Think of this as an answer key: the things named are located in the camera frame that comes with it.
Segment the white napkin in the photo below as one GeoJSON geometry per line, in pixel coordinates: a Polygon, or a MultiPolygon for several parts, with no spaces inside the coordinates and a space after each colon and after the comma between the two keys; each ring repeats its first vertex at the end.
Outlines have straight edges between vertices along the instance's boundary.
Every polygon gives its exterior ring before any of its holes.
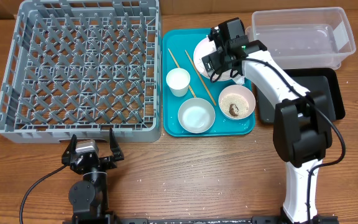
{"type": "Polygon", "coordinates": [[[237,74],[232,80],[236,83],[236,85],[243,85],[246,81],[246,78],[243,75],[237,74]]]}

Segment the brown food scrap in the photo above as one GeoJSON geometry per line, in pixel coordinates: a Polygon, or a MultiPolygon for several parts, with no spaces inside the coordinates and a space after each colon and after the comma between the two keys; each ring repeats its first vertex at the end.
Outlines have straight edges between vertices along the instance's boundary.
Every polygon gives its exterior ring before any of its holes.
{"type": "Polygon", "coordinates": [[[234,103],[230,104],[230,106],[229,106],[229,114],[232,117],[239,116],[239,108],[236,106],[236,104],[234,104],[234,103]]]}

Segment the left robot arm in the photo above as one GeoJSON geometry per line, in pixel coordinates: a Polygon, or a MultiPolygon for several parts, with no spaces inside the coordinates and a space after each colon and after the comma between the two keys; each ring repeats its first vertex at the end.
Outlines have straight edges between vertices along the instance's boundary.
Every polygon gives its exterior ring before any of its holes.
{"type": "Polygon", "coordinates": [[[96,141],[77,140],[71,137],[62,154],[62,164],[82,176],[72,185],[68,199],[73,207],[72,223],[120,223],[118,216],[109,210],[107,171],[115,169],[117,162],[124,160],[124,154],[109,130],[110,156],[101,157],[96,141]]]}

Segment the pink bowl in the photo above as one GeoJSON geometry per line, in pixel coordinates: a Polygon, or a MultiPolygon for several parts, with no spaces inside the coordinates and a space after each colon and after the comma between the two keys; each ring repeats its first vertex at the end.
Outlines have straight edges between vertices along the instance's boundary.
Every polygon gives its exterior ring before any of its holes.
{"type": "Polygon", "coordinates": [[[248,115],[245,118],[249,117],[254,112],[255,106],[256,106],[256,100],[255,100],[254,94],[245,86],[242,86],[242,85],[230,85],[230,86],[225,87],[225,89],[223,89],[222,92],[220,92],[218,103],[220,102],[220,100],[222,99],[223,96],[225,96],[227,94],[230,94],[230,93],[239,94],[239,95],[243,96],[248,101],[248,103],[249,103],[249,112],[248,112],[248,115]]]}

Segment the grey-white bowl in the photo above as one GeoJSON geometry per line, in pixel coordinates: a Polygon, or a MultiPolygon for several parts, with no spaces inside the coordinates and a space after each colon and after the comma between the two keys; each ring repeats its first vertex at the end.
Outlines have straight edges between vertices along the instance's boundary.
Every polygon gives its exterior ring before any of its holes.
{"type": "Polygon", "coordinates": [[[178,121],[181,127],[193,134],[209,130],[216,119],[215,109],[210,102],[202,98],[191,98],[181,104],[178,121]]]}

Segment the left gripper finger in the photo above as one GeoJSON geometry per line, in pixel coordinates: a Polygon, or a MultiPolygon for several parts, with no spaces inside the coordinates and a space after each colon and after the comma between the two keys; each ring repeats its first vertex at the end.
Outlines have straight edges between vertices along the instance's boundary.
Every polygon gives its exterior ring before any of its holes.
{"type": "Polygon", "coordinates": [[[62,158],[63,159],[70,159],[71,156],[73,154],[75,154],[75,149],[76,149],[76,144],[77,144],[77,136],[74,134],[71,139],[70,139],[70,143],[67,146],[65,152],[62,154],[62,158]]]}
{"type": "Polygon", "coordinates": [[[110,130],[109,130],[109,146],[110,146],[110,150],[112,152],[112,156],[115,161],[124,160],[124,154],[117,142],[117,139],[114,135],[112,128],[110,128],[110,130]]]}

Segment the pile of rice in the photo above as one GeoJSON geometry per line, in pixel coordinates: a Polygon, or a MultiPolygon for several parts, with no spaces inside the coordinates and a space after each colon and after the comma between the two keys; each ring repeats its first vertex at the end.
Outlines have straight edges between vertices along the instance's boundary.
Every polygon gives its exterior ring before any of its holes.
{"type": "Polygon", "coordinates": [[[236,93],[230,93],[222,97],[219,102],[220,108],[222,109],[223,113],[230,118],[233,119],[242,119],[248,115],[249,112],[249,103],[248,101],[241,95],[236,93]],[[239,116],[232,117],[229,114],[229,106],[230,104],[236,104],[239,108],[239,116]]]}

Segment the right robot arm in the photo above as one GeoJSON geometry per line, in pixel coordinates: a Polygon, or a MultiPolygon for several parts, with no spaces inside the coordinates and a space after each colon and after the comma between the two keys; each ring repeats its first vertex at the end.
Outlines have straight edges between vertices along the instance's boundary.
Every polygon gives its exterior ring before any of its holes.
{"type": "Polygon", "coordinates": [[[316,223],[318,172],[333,141],[326,96],[290,78],[259,40],[224,44],[204,38],[193,56],[202,75],[234,78],[237,72],[267,97],[275,109],[273,145],[287,173],[281,219],[286,223],[316,223]]]}

